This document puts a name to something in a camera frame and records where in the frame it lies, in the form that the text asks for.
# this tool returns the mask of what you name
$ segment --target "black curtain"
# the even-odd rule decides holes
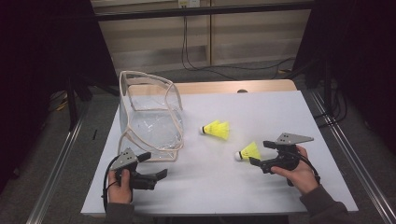
[[[79,85],[91,85],[79,77],[117,85],[98,23],[59,20],[93,13],[89,0],[2,3],[0,192],[35,143],[52,93],[66,90],[70,77]]]
[[[342,91],[396,153],[396,2],[316,2],[326,4],[312,9],[293,70],[313,59],[326,60]],[[323,64],[305,71],[308,87],[324,78]]]

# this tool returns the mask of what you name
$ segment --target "black cable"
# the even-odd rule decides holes
[[[338,118],[338,116],[340,115],[341,106],[340,106],[340,102],[338,100],[338,92],[340,91],[340,88],[337,87],[336,89],[332,89],[332,90],[335,91],[334,97],[332,98],[332,111],[325,111],[319,115],[315,115],[315,116],[313,116],[314,119],[319,119],[324,116],[332,116],[335,113],[335,111],[338,111],[335,118]]]
[[[113,184],[117,183],[117,181],[111,183],[110,185],[107,186],[107,176],[108,176],[108,172],[110,170],[111,165],[113,164],[114,161],[116,161],[119,158],[119,156],[116,156],[113,160],[111,160],[111,162],[108,164],[107,169],[106,169],[106,173],[105,173],[105,178],[103,181],[103,194],[102,194],[102,198],[103,198],[103,207],[105,208],[105,211],[107,211],[107,190],[108,188],[110,188],[110,186],[112,186]]]
[[[305,157],[299,153],[297,154],[297,153],[292,153],[292,152],[288,152],[288,151],[282,151],[282,152],[285,154],[297,157],[300,161],[305,162],[312,169],[312,171],[314,172],[315,179],[317,180],[318,184],[320,184],[320,176],[318,174],[318,171],[317,171],[317,169],[315,169],[314,165],[312,165],[311,161],[307,157]]]
[[[284,77],[283,79],[295,79],[297,76],[299,76],[300,74],[302,74],[305,70],[309,69],[311,66],[313,66],[314,64],[316,64],[319,61],[319,59],[312,59],[311,61],[309,61],[307,64],[300,66],[299,68],[297,68],[294,71],[291,71],[290,74],[288,74],[286,77]]]
[[[188,71],[207,71],[207,72],[216,73],[218,75],[221,75],[223,77],[227,77],[227,78],[232,79],[232,80],[237,80],[237,79],[235,79],[233,77],[228,77],[228,76],[226,76],[226,75],[224,75],[224,74],[222,74],[220,72],[210,70],[209,68],[233,68],[233,69],[243,69],[243,70],[253,70],[254,71],[254,70],[264,70],[264,69],[270,69],[270,68],[273,68],[273,67],[279,67],[282,63],[285,63],[285,62],[288,62],[288,61],[291,61],[291,60],[295,60],[295,57],[289,57],[289,58],[287,58],[287,59],[285,59],[285,60],[283,60],[283,61],[281,61],[279,63],[273,64],[273,65],[270,65],[270,66],[266,66],[266,67],[258,67],[258,68],[247,68],[247,67],[232,66],[232,65],[214,65],[214,66],[205,66],[205,67],[198,68],[198,67],[195,67],[194,65],[192,65],[192,63],[190,62],[189,52],[187,50],[187,47],[188,47],[188,44],[187,44],[187,39],[188,39],[188,36],[187,36],[187,17],[184,17],[184,29],[183,30],[184,30],[184,32],[183,32],[184,34],[183,34],[183,47],[182,47],[182,51],[181,51],[181,62],[183,64],[183,67],[186,70],[188,70]],[[186,65],[184,64],[184,53],[186,54],[187,63],[191,66],[192,69],[186,67]]]
[[[344,93],[343,93],[342,91],[341,91],[341,96],[343,97],[344,108],[345,108],[345,112],[344,112],[343,117],[341,117],[340,119],[338,118],[339,115],[341,114],[341,112],[340,112],[340,113],[337,114],[337,116],[334,117],[332,120],[327,121],[326,123],[319,125],[319,126],[318,126],[319,128],[324,128],[324,127],[328,127],[328,126],[330,126],[330,125],[334,125],[334,124],[336,124],[336,123],[341,122],[342,120],[344,120],[344,119],[347,117],[347,98],[345,97],[345,95],[344,95]]]
[[[188,64],[192,67],[192,69],[186,67],[186,65],[184,64],[184,51],[186,51],[187,62],[188,62]],[[222,77],[227,77],[227,78],[232,79],[232,80],[237,80],[237,79],[235,79],[235,78],[233,78],[233,77],[225,76],[224,74],[222,74],[222,73],[220,73],[220,72],[216,72],[216,71],[213,71],[213,70],[209,70],[209,69],[207,69],[207,68],[205,68],[205,67],[204,67],[204,68],[197,68],[197,67],[193,66],[193,65],[190,63],[190,60],[189,60],[189,52],[187,51],[187,18],[186,18],[186,17],[184,17],[184,36],[183,36],[183,48],[182,48],[182,50],[181,50],[181,63],[183,64],[183,67],[184,67],[187,71],[207,71],[207,72],[216,73],[216,74],[218,74],[218,75],[221,75]]]
[[[279,65],[276,66],[275,74],[273,77],[271,77],[271,79],[275,79],[275,77],[278,75],[278,73],[279,73]]]

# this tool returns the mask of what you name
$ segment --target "shuttlecock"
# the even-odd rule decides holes
[[[260,152],[257,149],[257,145],[255,142],[250,143],[247,147],[245,147],[241,151],[235,152],[235,158],[238,161],[248,160],[249,157],[255,158],[257,160],[262,159],[262,156],[260,155]]]
[[[220,122],[218,119],[200,128],[200,133],[210,134],[227,140],[230,132],[230,125],[226,122]]]

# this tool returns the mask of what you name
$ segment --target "finger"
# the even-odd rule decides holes
[[[108,184],[112,184],[114,182],[116,182],[116,172],[115,171],[109,171],[108,172]]]
[[[274,172],[277,175],[284,176],[287,179],[289,179],[289,177],[291,176],[291,172],[290,171],[282,169],[282,168],[277,167],[277,166],[271,167],[271,171]]]
[[[308,159],[308,153],[306,152],[306,149],[304,147],[300,147],[297,145],[296,145],[296,147],[297,147],[297,150],[300,152],[300,154]]]
[[[122,189],[129,189],[129,179],[130,179],[129,170],[123,169],[122,174],[121,174],[121,188]]]

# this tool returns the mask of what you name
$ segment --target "hand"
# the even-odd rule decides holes
[[[305,148],[297,146],[297,149],[302,156],[308,159],[308,154],[306,153]],[[303,195],[318,187],[318,182],[315,179],[315,175],[311,167],[303,161],[300,161],[298,166],[292,171],[276,166],[273,166],[271,171],[289,179]]]
[[[129,170],[122,170],[121,186],[117,183],[116,172],[108,172],[108,201],[110,203],[130,203],[133,198],[133,193],[129,188],[130,173]]]

